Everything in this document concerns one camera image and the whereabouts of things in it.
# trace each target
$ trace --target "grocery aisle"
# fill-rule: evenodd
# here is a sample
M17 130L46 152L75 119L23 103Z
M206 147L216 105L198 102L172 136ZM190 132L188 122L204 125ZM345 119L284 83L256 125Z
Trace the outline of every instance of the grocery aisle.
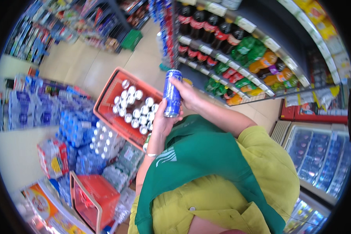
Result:
M113 70L120 66L162 91L165 72L159 70L161 56L156 44L159 26L153 21L148 21L141 31L143 38L134 52L122 50L119 54L112 54L88 46L79 40L75 44L64 42L54 44L51 46L50 55L39 67L40 76L78 85L97 98ZM221 105L219 101L202 96ZM278 119L281 103L282 99L266 100L230 108L252 118L271 133Z

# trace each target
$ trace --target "green apron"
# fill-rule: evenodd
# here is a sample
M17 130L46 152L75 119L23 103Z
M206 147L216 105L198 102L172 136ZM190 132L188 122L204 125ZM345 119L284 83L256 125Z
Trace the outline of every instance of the green apron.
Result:
M140 193L135 225L152 234L152 202L160 194L194 179L219 175L231 181L248 203L255 202L273 234L285 227L283 218L267 204L235 138L200 115L189 115L173 127L166 150L150 165Z

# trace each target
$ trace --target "person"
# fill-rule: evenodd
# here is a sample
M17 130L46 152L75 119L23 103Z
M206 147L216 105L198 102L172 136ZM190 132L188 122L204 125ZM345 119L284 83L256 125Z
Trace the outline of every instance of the person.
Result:
M290 156L247 116L170 82L198 115L159 104L128 233L282 233L300 193Z

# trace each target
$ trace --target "green basket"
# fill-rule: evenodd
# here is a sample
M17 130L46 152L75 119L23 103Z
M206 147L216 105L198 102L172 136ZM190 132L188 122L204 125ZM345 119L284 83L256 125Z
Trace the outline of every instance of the green basket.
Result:
M135 47L137 46L142 37L143 35L141 31L132 29L121 43L121 46L124 49L134 51Z

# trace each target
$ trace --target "blue packaging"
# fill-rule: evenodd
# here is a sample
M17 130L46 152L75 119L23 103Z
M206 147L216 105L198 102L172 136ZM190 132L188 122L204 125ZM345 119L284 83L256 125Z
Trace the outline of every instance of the blue packaging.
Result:
M178 70L169 70L165 77L164 94L162 98L166 98L168 103L164 111L164 116L175 118L179 115L181 107L181 95L176 87L170 83L169 78L173 77L182 82L182 72Z

